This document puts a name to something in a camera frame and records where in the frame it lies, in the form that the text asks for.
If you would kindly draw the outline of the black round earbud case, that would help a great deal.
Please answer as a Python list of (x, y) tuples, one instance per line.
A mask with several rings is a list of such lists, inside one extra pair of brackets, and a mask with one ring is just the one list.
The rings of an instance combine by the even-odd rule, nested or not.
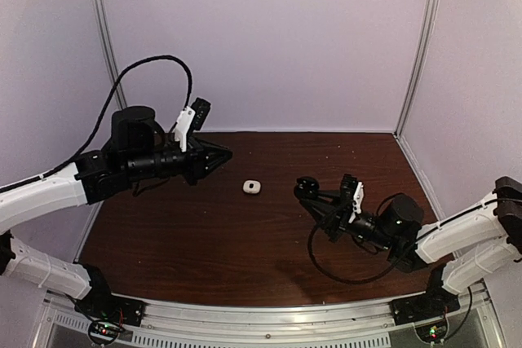
[(320, 184), (315, 178), (303, 176), (296, 179), (294, 195), (297, 199), (316, 199), (319, 191)]

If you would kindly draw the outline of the white earbud charging case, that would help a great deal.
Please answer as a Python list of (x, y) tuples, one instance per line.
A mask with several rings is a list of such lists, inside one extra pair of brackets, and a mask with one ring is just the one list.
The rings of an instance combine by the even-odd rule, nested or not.
[(261, 192), (261, 182), (257, 180), (246, 180), (243, 183), (242, 191), (247, 195), (258, 195)]

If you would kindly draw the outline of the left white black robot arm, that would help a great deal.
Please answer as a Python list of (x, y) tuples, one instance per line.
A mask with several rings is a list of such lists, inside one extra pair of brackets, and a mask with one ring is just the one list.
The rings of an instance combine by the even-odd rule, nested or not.
[(25, 244), (11, 229), (42, 215), (83, 205), (93, 205), (120, 192), (140, 194), (139, 183), (168, 180), (180, 175), (189, 185), (217, 170), (232, 152), (194, 136), (210, 105), (203, 99), (182, 110), (169, 140), (155, 120), (155, 112), (132, 106), (115, 112), (111, 136), (100, 150), (74, 157), (53, 174), (27, 178), (1, 190), (1, 273), (68, 295), (101, 319), (117, 312), (102, 272), (92, 266), (70, 263)]

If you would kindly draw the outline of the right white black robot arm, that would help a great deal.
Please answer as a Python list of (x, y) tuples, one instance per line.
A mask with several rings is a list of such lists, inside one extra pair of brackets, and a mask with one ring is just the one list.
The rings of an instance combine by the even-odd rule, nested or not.
[(425, 316), (435, 316), (477, 280), (521, 260), (521, 184), (504, 176), (473, 206), (441, 222), (426, 224), (415, 200), (399, 192), (375, 213), (362, 209), (364, 184), (346, 174), (337, 190), (323, 191), (317, 180), (300, 177), (294, 195), (315, 221), (313, 233), (330, 241), (348, 234), (371, 254), (388, 253), (391, 267), (404, 273), (423, 269), (460, 249), (467, 253), (433, 271), (435, 286), (418, 299)]

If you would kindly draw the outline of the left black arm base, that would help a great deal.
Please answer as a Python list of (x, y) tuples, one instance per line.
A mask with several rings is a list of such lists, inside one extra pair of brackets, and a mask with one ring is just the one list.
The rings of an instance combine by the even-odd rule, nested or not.
[(86, 333), (95, 346), (106, 347), (114, 343), (126, 332), (125, 325), (141, 325), (145, 302), (115, 295), (99, 268), (77, 265), (86, 270), (91, 289), (84, 298), (69, 300), (74, 304), (74, 310), (89, 320)]

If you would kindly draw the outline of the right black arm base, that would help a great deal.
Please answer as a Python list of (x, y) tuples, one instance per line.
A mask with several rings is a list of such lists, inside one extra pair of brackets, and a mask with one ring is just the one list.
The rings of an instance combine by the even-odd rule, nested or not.
[(441, 265), (431, 271), (424, 293), (390, 302), (395, 325), (414, 324), (417, 338), (430, 346), (444, 345), (457, 335), (467, 322), (473, 304), (473, 292), (471, 287), (467, 287), (467, 311), (461, 323), (451, 328), (448, 314), (459, 310), (460, 302), (457, 294), (450, 293), (442, 287), (444, 268), (445, 265)]

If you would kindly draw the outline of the aluminium front rail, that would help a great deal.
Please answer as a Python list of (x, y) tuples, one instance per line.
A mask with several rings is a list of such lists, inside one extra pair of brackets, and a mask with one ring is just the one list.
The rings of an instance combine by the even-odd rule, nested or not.
[[(507, 347), (489, 292), (472, 286), (473, 305), (462, 328), (444, 345), (425, 343), (420, 322), (398, 325), (393, 299), (340, 304), (247, 307), (144, 301), (141, 325), (108, 347)], [(29, 347), (97, 347), (89, 322), (66, 298), (48, 293)]]

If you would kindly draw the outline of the left aluminium frame post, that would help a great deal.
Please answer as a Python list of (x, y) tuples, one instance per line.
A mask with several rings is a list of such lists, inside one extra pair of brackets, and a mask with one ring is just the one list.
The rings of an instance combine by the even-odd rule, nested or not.
[(113, 49), (113, 41), (111, 38), (108, 15), (104, 0), (92, 0), (95, 22), (100, 37), (101, 50), (104, 58), (105, 66), (108, 71), (110, 86), (114, 84), (119, 75), (115, 51)]

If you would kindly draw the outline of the aluminium frame post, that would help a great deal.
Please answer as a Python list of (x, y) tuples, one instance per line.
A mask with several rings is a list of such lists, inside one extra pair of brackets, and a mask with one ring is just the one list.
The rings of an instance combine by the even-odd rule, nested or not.
[(100, 37), (101, 50), (104, 58), (105, 66), (108, 71), (110, 86), (114, 84), (119, 75), (115, 51), (113, 49), (113, 41), (111, 38), (108, 15), (104, 0), (92, 0), (95, 22)]
[(417, 50), (414, 56), (414, 63), (409, 77), (405, 99), (394, 131), (396, 139), (400, 139), (402, 137), (409, 119), (409, 114), (411, 113), (414, 105), (415, 95), (417, 93), (422, 77), (423, 67), (427, 59), (427, 52), (431, 35), (436, 23), (439, 4), (440, 0), (426, 0), (425, 2)]

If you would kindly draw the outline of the right aluminium frame post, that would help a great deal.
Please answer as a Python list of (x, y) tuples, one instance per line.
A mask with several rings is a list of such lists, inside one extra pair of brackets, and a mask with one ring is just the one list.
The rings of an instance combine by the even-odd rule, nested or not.
[(414, 105), (415, 95), (417, 93), (422, 77), (423, 67), (427, 59), (427, 52), (431, 35), (436, 23), (439, 4), (440, 0), (426, 0), (425, 2), (417, 50), (414, 56), (414, 63), (409, 77), (405, 99), (394, 131), (396, 139), (400, 139), (402, 137), (409, 119), (409, 114), (411, 113)]

